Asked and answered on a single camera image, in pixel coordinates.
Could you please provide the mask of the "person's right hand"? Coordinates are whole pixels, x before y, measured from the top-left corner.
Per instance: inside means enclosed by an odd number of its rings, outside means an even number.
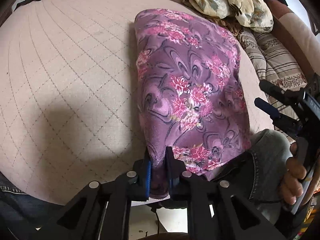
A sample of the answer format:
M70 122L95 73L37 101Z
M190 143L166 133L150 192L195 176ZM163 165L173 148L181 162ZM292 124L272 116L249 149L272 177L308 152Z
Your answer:
M284 202L293 205L296 203L297 198L305 192L305 196L300 204L300 207L303 207L311 199L319 184L319 159L315 165L315 171L309 188L304 190L302 184L298 180L303 179L306 176L306 169L296 158L296 142L290 146L290 152L293 156L289 157L286 161L285 166L287 172L281 181L279 194Z

